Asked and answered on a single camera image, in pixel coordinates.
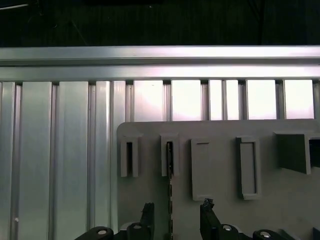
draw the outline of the rectangular slot holder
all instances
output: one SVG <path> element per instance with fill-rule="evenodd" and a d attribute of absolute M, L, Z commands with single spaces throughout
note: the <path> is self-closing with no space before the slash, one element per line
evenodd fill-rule
<path fill-rule="evenodd" d="M 239 192 L 244 200 L 261 197 L 259 141 L 252 136 L 236 137 Z"/>
<path fill-rule="evenodd" d="M 179 135 L 178 133 L 163 133 L 161 136 L 161 175 L 168 175 L 167 143 L 172 143 L 173 175 L 179 176 Z"/>
<path fill-rule="evenodd" d="M 203 201 L 212 198 L 211 142 L 207 138 L 191 139 L 192 199 Z"/>

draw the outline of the gray panel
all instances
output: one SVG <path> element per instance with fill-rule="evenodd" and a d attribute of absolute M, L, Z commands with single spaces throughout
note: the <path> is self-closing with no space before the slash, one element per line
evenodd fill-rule
<path fill-rule="evenodd" d="M 223 120 L 223 85 L 221 80 L 209 80 L 210 120 Z"/>
<path fill-rule="evenodd" d="M 49 231 L 52 84 L 25 82 L 22 87 L 18 239 L 46 240 Z"/>
<path fill-rule="evenodd" d="M 163 81 L 134 81 L 134 121 L 152 122 L 163 120 Z"/>
<path fill-rule="evenodd" d="M 61 82 L 58 95 L 55 239 L 86 229 L 88 83 Z"/>
<path fill-rule="evenodd" d="M 214 211 L 219 219 L 224 223 L 238 226 L 247 235 L 252 235 L 253 231 L 259 229 L 277 231 L 283 228 L 301 239 L 308 239 L 312 227 L 320 225 L 319 214 L 315 211 L 315 206 L 320 201 L 320 195 L 315 191 L 320 188 L 320 168 L 313 167 L 308 176 L 279 168 L 277 141 L 274 134 L 298 130 L 303 133 L 313 133 L 310 136 L 315 136 L 316 140 L 319 139 L 318 134 L 315 133 L 320 133 L 320 125 L 314 119 L 130 122 L 122 124 L 118 129 L 118 134 L 129 135 L 137 132 L 142 134 L 141 152 L 145 155 L 141 157 L 141 160 L 148 159 L 149 161 L 148 167 L 144 168 L 144 174 L 148 177 L 141 182 L 128 179 L 130 186 L 134 189 L 138 185 L 140 188 L 144 186 L 140 202 L 143 202 L 144 199 L 147 202 L 150 200 L 150 195 L 159 194 L 159 192 L 153 192 L 154 187 L 149 187 L 149 183 L 154 181 L 153 178 L 157 177 L 156 173 L 162 169 L 161 161 L 157 157 L 157 154 L 160 155 L 157 153 L 160 149 L 160 134 L 179 134 L 180 174 L 172 178 L 172 215 L 175 238 L 201 239 L 200 232 L 186 231 L 200 227 L 200 203 L 193 200 L 192 194 L 193 169 L 190 163 L 192 157 L 190 140 L 209 139 L 212 144 L 212 147 L 208 148 L 212 166 L 206 171 L 211 174 L 212 180 L 206 182 L 206 186 L 213 196 Z M 256 201 L 244 201 L 238 195 L 236 164 L 236 137 L 238 136 L 252 136 L 256 142 L 259 141 L 263 194 Z M 252 164 L 243 167 L 249 167 L 252 170 Z M 134 214 L 129 212 L 130 209 L 127 209 L 128 218 Z"/>
<path fill-rule="evenodd" d="M 287 119 L 313 119 L 312 80 L 285 80 L 285 110 Z"/>
<path fill-rule="evenodd" d="M 201 120 L 201 86 L 200 80 L 173 80 L 172 121 Z"/>
<path fill-rule="evenodd" d="M 111 83 L 96 82 L 94 225 L 110 226 Z"/>
<path fill-rule="evenodd" d="M 125 122 L 125 81 L 114 81 L 111 83 L 111 173 L 110 173 L 110 208 L 111 208 L 111 228 L 118 232 L 118 148 L 117 129 Z"/>
<path fill-rule="evenodd" d="M 274 80 L 248 80 L 247 98 L 249 119 L 277 119 L 276 85 Z"/>
<path fill-rule="evenodd" d="M 15 84 L 2 83 L 0 121 L 0 239 L 10 237 Z"/>

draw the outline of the aluminum slot groove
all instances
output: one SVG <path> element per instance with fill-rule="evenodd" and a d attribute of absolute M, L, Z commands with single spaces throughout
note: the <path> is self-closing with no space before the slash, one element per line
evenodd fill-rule
<path fill-rule="evenodd" d="M 86 229 L 95 226 L 95 201 L 96 201 L 96 85 L 88 86 L 88 151 L 87 151 L 87 207 L 86 207 Z"/>
<path fill-rule="evenodd" d="M 209 81 L 200 81 L 200 98 L 201 98 L 201 120 L 210 120 L 210 93 Z"/>
<path fill-rule="evenodd" d="M 18 238 L 20 188 L 20 121 L 22 87 L 15 85 L 11 174 L 10 240 Z"/>
<path fill-rule="evenodd" d="M 59 95 L 59 86 L 51 85 L 51 129 L 50 129 L 50 167 L 49 167 L 49 211 L 48 211 L 48 240 L 54 240 L 55 234 L 55 219 L 56 219 L 56 155 L 57 155 L 57 114 L 56 106 Z"/>
<path fill-rule="evenodd" d="M 58 95 L 55 239 L 87 229 L 88 82 L 61 82 Z"/>
<path fill-rule="evenodd" d="M 286 118 L 285 82 L 275 81 L 276 119 Z"/>
<path fill-rule="evenodd" d="M 96 82 L 94 225 L 110 226 L 111 83 Z"/>
<path fill-rule="evenodd" d="M 1 84 L 0 116 L 0 239 L 10 239 L 11 188 L 14 141 L 15 84 Z"/>
<path fill-rule="evenodd" d="M 163 120 L 172 121 L 172 94 L 171 81 L 163 81 Z"/>
<path fill-rule="evenodd" d="M 287 119 L 313 119 L 312 80 L 285 80 L 285 115 Z"/>
<path fill-rule="evenodd" d="M 200 121 L 200 80 L 172 80 L 172 121 Z"/>
<path fill-rule="evenodd" d="M 238 80 L 239 119 L 248 120 L 248 85 L 246 80 Z"/>
<path fill-rule="evenodd" d="M 320 119 L 320 82 L 319 80 L 312 81 L 312 90 L 313 90 L 314 118 Z"/>

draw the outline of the gray plastic board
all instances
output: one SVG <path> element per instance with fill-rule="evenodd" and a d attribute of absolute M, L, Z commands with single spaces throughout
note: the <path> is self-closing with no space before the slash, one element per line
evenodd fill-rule
<path fill-rule="evenodd" d="M 155 239 L 164 239 L 169 199 L 161 136 L 172 135 L 179 156 L 173 159 L 179 174 L 172 177 L 175 240 L 201 239 L 200 204 L 207 197 L 222 223 L 245 234 L 286 229 L 312 239 L 313 227 L 320 226 L 319 133 L 314 119 L 123 123 L 118 144 L 128 149 L 118 160 L 119 224 L 138 219 L 151 201 Z M 132 137 L 134 146 L 126 143 Z M 120 170 L 137 167 L 138 176 L 121 177 Z"/>

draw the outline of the metal bar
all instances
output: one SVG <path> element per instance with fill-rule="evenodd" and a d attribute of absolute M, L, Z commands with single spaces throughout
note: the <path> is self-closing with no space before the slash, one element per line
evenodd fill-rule
<path fill-rule="evenodd" d="M 247 81 L 248 119 L 277 119 L 275 81 Z"/>
<path fill-rule="evenodd" d="M 23 8 L 23 7 L 28 7 L 29 4 L 20 4 L 20 5 L 14 5 L 14 6 L 6 6 L 6 7 L 0 7 L 0 11 L 4 10 L 10 10 L 10 9 L 18 9 L 18 8 Z"/>
<path fill-rule="evenodd" d="M 135 122 L 163 121 L 164 90 L 163 81 L 133 82 L 133 116 Z"/>
<path fill-rule="evenodd" d="M 88 143 L 87 143 L 87 213 L 86 230 L 95 227 L 95 201 L 96 201 L 96 85 L 88 86 Z"/>
<path fill-rule="evenodd" d="M 320 58 L 319 46 L 88 46 L 0 48 L 0 60 Z"/>
<path fill-rule="evenodd" d="M 94 225 L 110 226 L 111 83 L 98 81 L 95 93 Z"/>
<path fill-rule="evenodd" d="M 48 239 L 51 93 L 50 82 L 23 83 L 19 240 Z"/>
<path fill-rule="evenodd" d="M 57 156 L 57 114 L 59 86 L 52 85 L 51 93 L 51 130 L 50 130 L 50 167 L 49 167 L 49 218 L 48 218 L 48 240 L 55 237 L 56 219 L 56 156 Z"/>
<path fill-rule="evenodd" d="M 118 142 L 117 129 L 125 122 L 125 81 L 111 83 L 111 163 L 110 163 L 110 211 L 111 228 L 118 232 Z"/>
<path fill-rule="evenodd" d="M 15 84 L 13 82 L 4 82 L 2 84 L 1 103 L 0 239 L 9 240 L 15 114 Z"/>
<path fill-rule="evenodd" d="M 55 239 L 87 229 L 88 82 L 61 82 L 58 95 Z"/>
<path fill-rule="evenodd" d="M 172 121 L 200 121 L 200 80 L 173 80 L 171 87 Z"/>
<path fill-rule="evenodd" d="M 285 80 L 285 111 L 287 119 L 313 119 L 312 80 Z"/>
<path fill-rule="evenodd" d="M 69 67 L 0 67 L 0 82 L 119 81 L 125 79 L 176 81 L 192 78 L 247 80 L 317 79 L 319 65 L 121 65 Z"/>

